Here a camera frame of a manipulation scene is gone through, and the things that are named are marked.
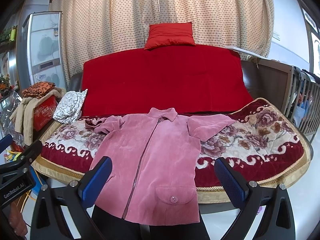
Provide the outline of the person's left hand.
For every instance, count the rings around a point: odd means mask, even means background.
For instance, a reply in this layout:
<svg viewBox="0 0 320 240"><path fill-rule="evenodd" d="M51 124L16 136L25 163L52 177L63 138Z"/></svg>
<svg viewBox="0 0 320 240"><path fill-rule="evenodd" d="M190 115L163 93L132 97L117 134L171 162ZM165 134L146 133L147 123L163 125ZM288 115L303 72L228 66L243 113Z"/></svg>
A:
<svg viewBox="0 0 320 240"><path fill-rule="evenodd" d="M25 237L28 229L21 212L15 203L10 204L9 224L17 236Z"/></svg>

